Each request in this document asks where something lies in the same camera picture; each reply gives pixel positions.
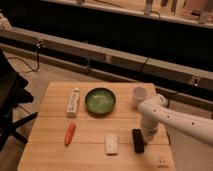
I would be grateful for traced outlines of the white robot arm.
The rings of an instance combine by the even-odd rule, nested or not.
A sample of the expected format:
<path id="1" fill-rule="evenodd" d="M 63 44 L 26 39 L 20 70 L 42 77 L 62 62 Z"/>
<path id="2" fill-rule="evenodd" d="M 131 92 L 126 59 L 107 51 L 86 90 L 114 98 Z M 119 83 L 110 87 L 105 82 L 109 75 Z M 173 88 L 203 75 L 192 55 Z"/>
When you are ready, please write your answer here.
<path id="1" fill-rule="evenodd" d="M 138 111 L 142 114 L 141 129 L 146 142 L 154 139 L 159 124 L 162 123 L 213 147 L 213 120 L 177 112 L 168 109 L 166 105 L 167 100 L 161 94 L 139 104 Z"/>

